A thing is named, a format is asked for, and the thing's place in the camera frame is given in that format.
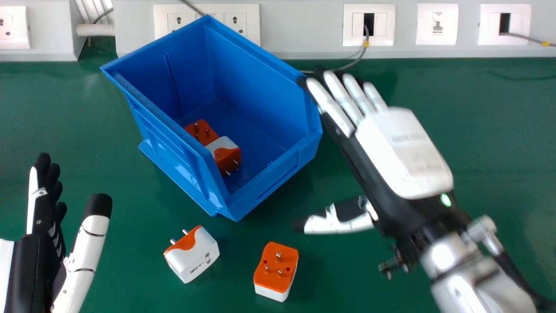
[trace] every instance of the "white flexible hose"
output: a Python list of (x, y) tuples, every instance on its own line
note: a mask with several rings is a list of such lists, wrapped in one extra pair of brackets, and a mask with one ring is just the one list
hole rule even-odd
[(108, 24), (78, 24), (75, 27), (77, 35), (80, 37), (89, 36), (116, 36), (114, 25)]

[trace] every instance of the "robotic arm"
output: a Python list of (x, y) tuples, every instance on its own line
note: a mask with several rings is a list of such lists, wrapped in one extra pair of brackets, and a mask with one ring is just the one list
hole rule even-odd
[(0, 239), (0, 308), (6, 313), (79, 312), (95, 274), (112, 199), (89, 198), (72, 252), (60, 226), (67, 207), (58, 202), (60, 169), (42, 153), (29, 174), (27, 234), (16, 242)]
[[(471, 221), (454, 194), (452, 173), (413, 112), (388, 107), (369, 82), (332, 71), (322, 84), (298, 83), (318, 105), (322, 123), (341, 147), (364, 195), (294, 222), (306, 234), (376, 228), (395, 240), (394, 258), (379, 266), (392, 277), (421, 264), (444, 313), (536, 312), (553, 305), (536, 294), (495, 236), (488, 217)], [(492, 257), (478, 249), (482, 243)]]

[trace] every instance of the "blue storage container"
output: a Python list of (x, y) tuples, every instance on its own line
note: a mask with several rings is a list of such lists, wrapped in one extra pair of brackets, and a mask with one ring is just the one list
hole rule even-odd
[[(314, 156), (319, 112), (302, 74), (210, 16), (101, 67), (127, 96), (139, 149), (208, 214), (239, 221)], [(240, 148), (222, 177), (183, 127), (206, 120)]]

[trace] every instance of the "electrical outlet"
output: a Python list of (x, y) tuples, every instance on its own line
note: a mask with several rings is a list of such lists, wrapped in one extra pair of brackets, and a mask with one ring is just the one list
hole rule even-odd
[(30, 48), (27, 7), (0, 7), (0, 50)]
[(530, 28), (530, 4), (481, 4), (479, 45), (526, 46), (527, 40), (500, 33), (529, 36)]
[[(204, 14), (209, 14), (232, 30), (261, 45), (260, 9), (258, 4), (195, 4)], [(161, 38), (194, 20), (201, 18), (183, 4), (156, 4), (155, 39)]]
[(344, 47), (363, 45), (365, 25), (370, 33), (370, 46), (393, 46), (395, 19), (394, 4), (344, 4)]
[(455, 45), (459, 6), (453, 3), (417, 4), (416, 45)]

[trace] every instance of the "green table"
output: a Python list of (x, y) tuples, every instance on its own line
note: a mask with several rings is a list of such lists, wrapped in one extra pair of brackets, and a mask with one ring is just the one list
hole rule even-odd
[[(98, 69), (113, 51), (113, 42), (94, 41), (80, 62), (0, 63), (0, 237), (24, 233), (28, 171), (41, 151), (62, 167), (69, 246), (87, 197), (114, 199), (83, 312), (438, 311), (422, 269), (393, 281), (378, 273), (391, 242), (376, 231), (319, 237), (290, 230), (293, 219), (361, 192), (326, 135), (316, 158), (241, 222), (209, 217), (137, 149), (127, 102)], [(322, 63), (291, 61), (300, 69)], [(461, 206), (494, 218), (523, 274), (554, 299), (556, 59), (367, 60), (352, 73), (374, 82), (390, 105), (414, 110), (453, 170)], [(162, 253), (182, 228), (198, 224), (221, 256), (183, 285)], [(300, 252), (282, 304), (254, 292), (268, 241)]]

